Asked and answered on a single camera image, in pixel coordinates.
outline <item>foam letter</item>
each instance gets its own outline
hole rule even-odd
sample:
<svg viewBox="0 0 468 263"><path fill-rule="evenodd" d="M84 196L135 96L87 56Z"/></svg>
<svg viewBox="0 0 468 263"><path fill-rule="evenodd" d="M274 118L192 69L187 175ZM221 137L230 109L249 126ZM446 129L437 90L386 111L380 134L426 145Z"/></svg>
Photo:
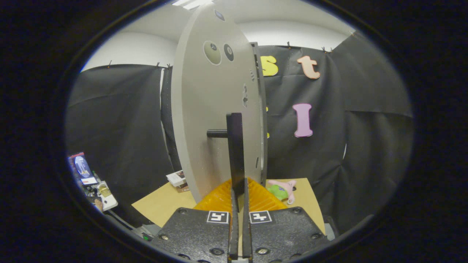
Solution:
<svg viewBox="0 0 468 263"><path fill-rule="evenodd" d="M314 71L314 66L317 65L317 61L311 60L309 56L303 56L297 60L297 62L302 64L302 70L304 74L311 79L320 78L320 73Z"/></svg>
<svg viewBox="0 0 468 263"><path fill-rule="evenodd" d="M312 108L310 104L301 103L295 104L292 107L297 114L297 131L294 133L296 137L309 137L313 134L310 129L309 110Z"/></svg>
<svg viewBox="0 0 468 263"><path fill-rule="evenodd" d="M262 62L264 76L274 76L278 73L278 66L275 65L276 58L274 56L261 56L260 60Z"/></svg>

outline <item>ceiling light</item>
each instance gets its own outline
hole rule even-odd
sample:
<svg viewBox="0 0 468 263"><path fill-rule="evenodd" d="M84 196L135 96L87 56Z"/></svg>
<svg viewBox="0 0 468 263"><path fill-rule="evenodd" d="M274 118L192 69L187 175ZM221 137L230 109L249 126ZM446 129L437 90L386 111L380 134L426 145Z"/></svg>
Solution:
<svg viewBox="0 0 468 263"><path fill-rule="evenodd" d="M191 1L191 0L179 0L179 1L175 2L172 5L173 6L179 6L179 5L185 4L186 2L189 2L189 1Z"/></svg>
<svg viewBox="0 0 468 263"><path fill-rule="evenodd" d="M173 3L173 6L182 6L183 8L187 10L194 9L198 6L201 6L203 4L209 3L212 0L179 0L175 3Z"/></svg>

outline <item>desk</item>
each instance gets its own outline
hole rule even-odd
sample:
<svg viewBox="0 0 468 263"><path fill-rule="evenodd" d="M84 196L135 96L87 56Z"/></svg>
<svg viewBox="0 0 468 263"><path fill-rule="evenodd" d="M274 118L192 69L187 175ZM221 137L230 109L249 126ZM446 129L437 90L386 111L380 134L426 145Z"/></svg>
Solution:
<svg viewBox="0 0 468 263"><path fill-rule="evenodd" d="M307 178L299 178L279 179L277 181L287 182L290 180L297 181L296 191L294 191L296 200L292 205L288 205L287 200L284 201L284 204L287 207L301 206L319 229L325 233L322 212L309 180ZM132 204L137 211L160 227L164 226L177 208L193 208L195 205L195 200L190 191L179 193L169 182Z"/></svg>

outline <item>stuffed toy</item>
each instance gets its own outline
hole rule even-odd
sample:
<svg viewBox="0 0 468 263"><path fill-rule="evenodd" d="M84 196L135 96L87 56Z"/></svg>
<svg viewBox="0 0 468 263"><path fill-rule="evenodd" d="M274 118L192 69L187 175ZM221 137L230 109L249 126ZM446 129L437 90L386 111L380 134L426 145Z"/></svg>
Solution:
<svg viewBox="0 0 468 263"><path fill-rule="evenodd" d="M296 180L291 180L287 183L278 182L276 180L268 180L268 183L271 184L267 190L272 193L279 200L288 199L288 205L294 203L294 194L293 188L296 185Z"/></svg>

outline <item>ceiling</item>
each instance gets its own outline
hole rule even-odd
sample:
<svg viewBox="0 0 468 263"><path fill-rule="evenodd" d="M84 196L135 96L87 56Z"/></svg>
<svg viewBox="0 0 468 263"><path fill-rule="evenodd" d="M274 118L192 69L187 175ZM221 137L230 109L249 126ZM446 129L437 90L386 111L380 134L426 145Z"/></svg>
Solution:
<svg viewBox="0 0 468 263"><path fill-rule="evenodd" d="M222 6L226 16L236 23L264 20L290 21L324 27L345 35L354 29L332 15L301 0L214 0ZM179 37L196 9L187 10L166 4L139 18L121 32L138 32L158 35L179 41Z"/></svg>

